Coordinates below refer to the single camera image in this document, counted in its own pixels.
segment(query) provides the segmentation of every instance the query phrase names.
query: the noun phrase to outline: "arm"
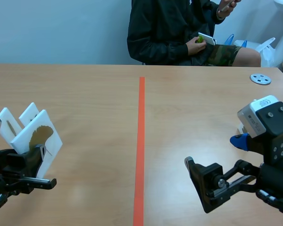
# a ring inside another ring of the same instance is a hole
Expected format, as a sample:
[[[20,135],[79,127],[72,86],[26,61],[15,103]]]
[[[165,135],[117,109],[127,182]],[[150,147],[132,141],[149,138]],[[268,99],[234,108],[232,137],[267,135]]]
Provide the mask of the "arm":
[[[155,26],[153,0],[133,0],[128,30],[127,45],[130,57],[148,64],[167,65],[188,56],[186,44],[155,42],[151,38]]]
[[[212,11],[212,19],[213,19],[215,24],[221,24],[224,21],[224,19],[219,20],[217,18],[218,7],[219,7],[219,5],[217,5],[216,3],[211,2],[209,0],[203,6],[203,9],[209,9],[209,10]]]

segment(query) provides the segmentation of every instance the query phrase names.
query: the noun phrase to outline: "camouflage shorts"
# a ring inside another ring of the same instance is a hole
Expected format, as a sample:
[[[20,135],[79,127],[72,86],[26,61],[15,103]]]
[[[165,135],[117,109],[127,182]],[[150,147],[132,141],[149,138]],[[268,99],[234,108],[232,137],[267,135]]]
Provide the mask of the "camouflage shorts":
[[[206,66],[232,66],[241,47],[215,45],[212,54],[206,61]]]

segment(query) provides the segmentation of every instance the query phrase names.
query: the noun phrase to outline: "orange tape line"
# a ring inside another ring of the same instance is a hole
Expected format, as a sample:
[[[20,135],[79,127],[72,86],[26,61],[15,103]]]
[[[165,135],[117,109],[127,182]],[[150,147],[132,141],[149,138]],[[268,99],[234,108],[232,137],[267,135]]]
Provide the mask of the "orange tape line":
[[[145,178],[145,77],[140,77],[133,226],[143,226]]]

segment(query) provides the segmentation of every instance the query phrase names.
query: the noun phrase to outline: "hand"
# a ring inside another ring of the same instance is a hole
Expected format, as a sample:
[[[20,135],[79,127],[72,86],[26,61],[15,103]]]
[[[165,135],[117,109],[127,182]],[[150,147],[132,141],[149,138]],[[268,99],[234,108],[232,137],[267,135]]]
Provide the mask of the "hand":
[[[195,55],[206,48],[206,41],[203,41],[202,43],[196,43],[198,38],[199,37],[192,38],[186,43],[186,45],[188,46],[189,56]]]
[[[221,12],[221,10],[232,0],[221,0],[219,7],[218,7],[218,16],[221,18],[225,18],[231,14],[231,12],[234,10],[234,8],[237,6],[238,2],[241,2],[241,0],[235,0],[231,3],[230,6],[227,6],[225,11]]]

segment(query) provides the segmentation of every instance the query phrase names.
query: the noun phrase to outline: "wall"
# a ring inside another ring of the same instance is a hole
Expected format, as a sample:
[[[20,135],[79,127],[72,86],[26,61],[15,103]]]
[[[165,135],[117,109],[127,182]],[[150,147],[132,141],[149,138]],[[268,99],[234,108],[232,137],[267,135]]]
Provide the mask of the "wall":
[[[131,0],[0,0],[0,63],[135,64]]]
[[[277,9],[274,0],[242,0],[230,17],[216,26],[214,37],[224,43],[232,33],[235,40],[259,43],[275,37],[272,44],[275,47],[283,35],[283,13]]]
[[[127,51],[130,10],[131,0],[0,0],[0,63],[139,64]],[[232,33],[278,41],[283,13],[273,0],[242,0],[215,38]]]

